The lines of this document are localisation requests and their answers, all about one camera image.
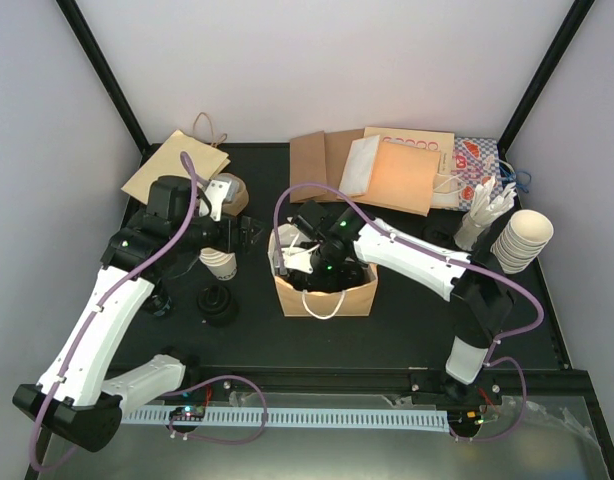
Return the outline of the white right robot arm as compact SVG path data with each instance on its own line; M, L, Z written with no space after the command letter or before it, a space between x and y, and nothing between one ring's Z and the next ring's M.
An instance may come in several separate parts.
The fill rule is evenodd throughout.
M463 403L478 390L477 376L490 346L515 303L500 280L475 272L484 265L465 252L444 249L397 230L380 218L349 207L335 215L309 201L278 232L285 269L324 282L344 264L374 264L431 290L448 302L454 340L441 379L444 396Z

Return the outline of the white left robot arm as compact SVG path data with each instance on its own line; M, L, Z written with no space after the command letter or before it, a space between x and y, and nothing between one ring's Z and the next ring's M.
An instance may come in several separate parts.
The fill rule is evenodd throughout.
M90 298L55 360L35 383L17 387L12 403L41 429L89 452L109 444L124 417L159 398L194 397L202 387L197 359L166 348L144 364L108 378L111 361L135 315L165 314L164 263L178 248L244 244L246 219L199 216L204 195L185 177L162 176L145 208L109 241Z

